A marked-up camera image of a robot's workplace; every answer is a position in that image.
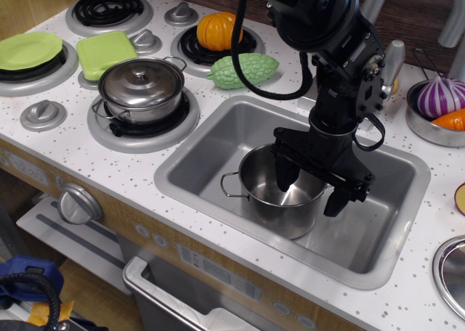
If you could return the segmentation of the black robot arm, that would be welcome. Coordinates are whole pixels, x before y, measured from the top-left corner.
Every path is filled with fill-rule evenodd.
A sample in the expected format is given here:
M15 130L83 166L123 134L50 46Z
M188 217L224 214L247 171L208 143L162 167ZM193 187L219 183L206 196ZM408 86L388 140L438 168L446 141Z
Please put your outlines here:
M333 187L324 214L337 216L351 201L364 201L373 173L357 158L358 126L376 113L385 93L381 72L384 45L362 16L359 0L267 0L280 37L311 54L318 96L309 128L274 130L277 184L287 190L306 171Z

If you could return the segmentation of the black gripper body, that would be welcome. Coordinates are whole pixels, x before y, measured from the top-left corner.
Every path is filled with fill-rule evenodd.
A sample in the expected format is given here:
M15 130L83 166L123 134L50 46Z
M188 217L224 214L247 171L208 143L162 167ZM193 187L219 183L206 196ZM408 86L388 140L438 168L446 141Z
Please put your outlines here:
M371 190L374 174L356 156L352 133L327 134L314 126L306 131L277 127L272 153L318 177L325 183L352 193L351 201L363 202Z

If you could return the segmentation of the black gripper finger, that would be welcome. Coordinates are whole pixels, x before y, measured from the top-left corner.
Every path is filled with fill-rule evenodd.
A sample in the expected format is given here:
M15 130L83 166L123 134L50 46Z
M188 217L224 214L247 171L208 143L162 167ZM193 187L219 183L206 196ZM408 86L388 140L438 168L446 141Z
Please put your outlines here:
M346 189L334 187L324 209L325 216L338 216L351 200L352 193Z
M287 192L289 187L299 178L300 167L291 163L282 155L276 156L276 181L281 192Z

